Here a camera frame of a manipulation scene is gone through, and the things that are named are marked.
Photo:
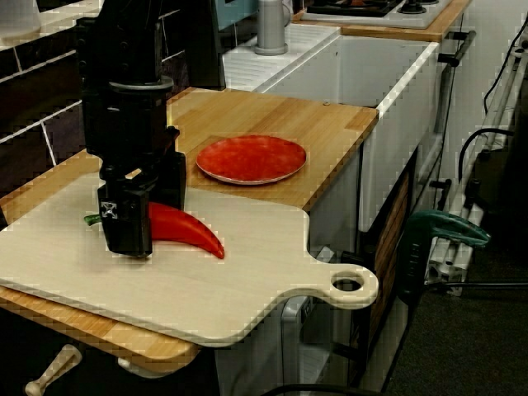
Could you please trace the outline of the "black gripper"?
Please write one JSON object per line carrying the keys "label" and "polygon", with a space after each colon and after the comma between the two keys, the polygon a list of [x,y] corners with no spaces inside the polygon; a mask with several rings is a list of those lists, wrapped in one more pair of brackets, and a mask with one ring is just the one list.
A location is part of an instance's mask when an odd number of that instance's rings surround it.
{"label": "black gripper", "polygon": [[98,209],[113,253],[152,254],[149,193],[184,209],[186,157],[175,150],[179,131],[167,124],[172,88],[168,76],[136,83],[82,79],[86,148],[101,159]]}

